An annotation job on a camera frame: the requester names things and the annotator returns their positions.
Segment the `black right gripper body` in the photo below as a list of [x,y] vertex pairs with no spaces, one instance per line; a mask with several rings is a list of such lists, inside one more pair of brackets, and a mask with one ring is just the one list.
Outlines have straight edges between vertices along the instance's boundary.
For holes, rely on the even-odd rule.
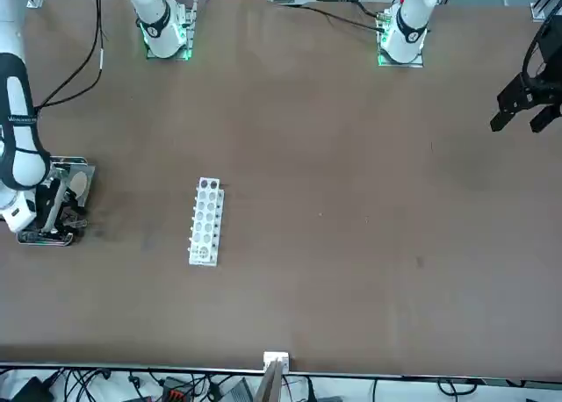
[[66,189],[65,182],[58,178],[52,179],[49,185],[38,186],[35,194],[37,217],[34,221],[34,228],[38,233],[62,235],[59,214]]

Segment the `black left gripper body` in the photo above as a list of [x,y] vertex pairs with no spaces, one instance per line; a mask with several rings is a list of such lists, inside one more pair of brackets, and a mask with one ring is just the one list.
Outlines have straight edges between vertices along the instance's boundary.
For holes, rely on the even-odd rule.
[[531,49],[538,45],[544,69],[531,77],[528,85],[532,90],[561,90],[561,16],[554,15],[545,21]]

